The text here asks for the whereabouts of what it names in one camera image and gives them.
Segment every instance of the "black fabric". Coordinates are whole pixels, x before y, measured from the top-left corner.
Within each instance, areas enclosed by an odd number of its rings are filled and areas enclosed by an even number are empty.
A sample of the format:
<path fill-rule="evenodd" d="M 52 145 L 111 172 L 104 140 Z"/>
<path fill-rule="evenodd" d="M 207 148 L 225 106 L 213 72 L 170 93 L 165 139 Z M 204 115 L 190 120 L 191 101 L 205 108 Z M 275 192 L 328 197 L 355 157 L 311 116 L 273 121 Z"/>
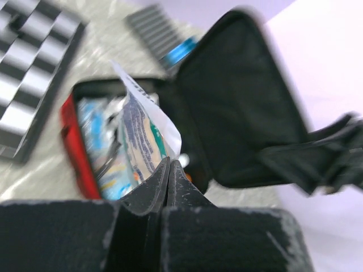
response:
<path fill-rule="evenodd" d="M 341 131 L 342 129 L 344 129 L 348 125 L 348 123 L 352 121 L 352 118 L 354 116 L 355 114 L 353 113 L 347 113 L 343 115 L 333 124 L 310 133 L 309 139 L 311 141 L 319 141 L 327 137 L 330 137 L 331 135 L 334 135 L 337 131 Z"/>
<path fill-rule="evenodd" d="M 255 152 L 308 139 L 261 32 L 243 12 L 230 11 L 212 27 L 181 65 L 176 85 L 223 185 L 274 184 Z"/>
<path fill-rule="evenodd" d="M 330 193 L 347 184 L 362 188 L 363 122 L 349 122 L 333 131 L 339 123 L 319 131 L 318 135 L 331 133 L 319 141 L 265 148 L 259 153 L 261 161 L 309 194 L 318 186 L 329 187 Z"/>

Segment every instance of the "white surface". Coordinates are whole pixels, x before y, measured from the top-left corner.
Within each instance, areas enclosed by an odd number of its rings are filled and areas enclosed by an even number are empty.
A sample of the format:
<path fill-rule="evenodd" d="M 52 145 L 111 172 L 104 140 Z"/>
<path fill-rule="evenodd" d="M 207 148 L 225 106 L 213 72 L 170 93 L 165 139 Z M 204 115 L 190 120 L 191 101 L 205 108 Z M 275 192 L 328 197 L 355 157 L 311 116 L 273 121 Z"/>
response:
<path fill-rule="evenodd" d="M 268 23 L 312 130 L 363 112 L 362 11 L 357 0 L 298 0 Z M 361 191 L 307 198 L 287 185 L 278 193 L 303 228 L 316 272 L 363 271 Z"/>
<path fill-rule="evenodd" d="M 209 29 L 224 13 L 237 6 L 256 10 L 268 20 L 295 0 L 128 0 L 148 6 L 158 3 L 173 19 L 182 20 L 202 29 Z"/>

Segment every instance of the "comb teeth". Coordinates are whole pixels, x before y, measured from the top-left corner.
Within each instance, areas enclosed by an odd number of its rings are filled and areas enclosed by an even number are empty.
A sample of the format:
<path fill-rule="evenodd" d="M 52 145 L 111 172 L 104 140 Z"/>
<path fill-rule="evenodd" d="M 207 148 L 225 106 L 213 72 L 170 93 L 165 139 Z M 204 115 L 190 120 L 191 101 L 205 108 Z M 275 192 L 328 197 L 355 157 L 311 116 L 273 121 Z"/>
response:
<path fill-rule="evenodd" d="M 183 41 L 162 9 L 151 5 L 127 16 L 126 20 L 164 70 L 175 75 L 179 63 L 173 65 L 165 56 Z"/>

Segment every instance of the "white paper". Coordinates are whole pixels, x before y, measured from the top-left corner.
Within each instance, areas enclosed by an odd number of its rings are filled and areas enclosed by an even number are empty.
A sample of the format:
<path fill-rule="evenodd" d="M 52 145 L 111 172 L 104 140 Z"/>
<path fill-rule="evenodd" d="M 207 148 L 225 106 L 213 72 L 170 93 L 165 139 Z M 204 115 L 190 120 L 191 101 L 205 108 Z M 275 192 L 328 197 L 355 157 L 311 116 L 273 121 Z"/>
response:
<path fill-rule="evenodd" d="M 362 12 L 356 0 L 297 0 L 267 23 L 311 130 L 363 113 Z M 363 271 L 361 190 L 312 197 L 294 185 L 277 190 L 302 226 L 316 272 Z"/>
<path fill-rule="evenodd" d="M 171 159 L 177 159 L 180 155 L 182 147 L 182 137 L 169 117 L 157 106 L 149 96 L 143 95 L 145 91 L 129 76 L 124 69 L 117 63 L 112 61 L 115 72 L 119 75 L 127 90 L 132 93 L 135 98 L 145 109 L 150 120 L 158 128 L 163 135 L 164 141 L 168 148 L 168 155 Z"/>

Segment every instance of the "gray surface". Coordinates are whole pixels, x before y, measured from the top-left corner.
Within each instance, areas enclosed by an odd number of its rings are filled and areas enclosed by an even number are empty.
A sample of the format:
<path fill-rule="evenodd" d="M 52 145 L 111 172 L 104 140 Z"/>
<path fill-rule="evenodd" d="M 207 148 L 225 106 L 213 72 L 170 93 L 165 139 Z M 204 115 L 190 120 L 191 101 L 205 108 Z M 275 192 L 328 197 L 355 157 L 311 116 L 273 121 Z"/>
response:
<path fill-rule="evenodd" d="M 163 75 L 141 43 L 131 34 L 123 18 L 136 7 L 120 1 L 58 0 L 89 20 L 87 35 L 29 163 L 23 167 L 0 163 L 0 201 L 7 199 L 81 199 L 73 171 L 60 141 L 59 108 L 72 86 L 94 75 L 114 75 L 110 60 L 116 60 L 134 75 Z M 183 37 L 201 36 L 188 25 L 177 25 Z M 228 190 L 212 183 L 207 197 L 221 206 L 274 206 L 272 188 Z"/>

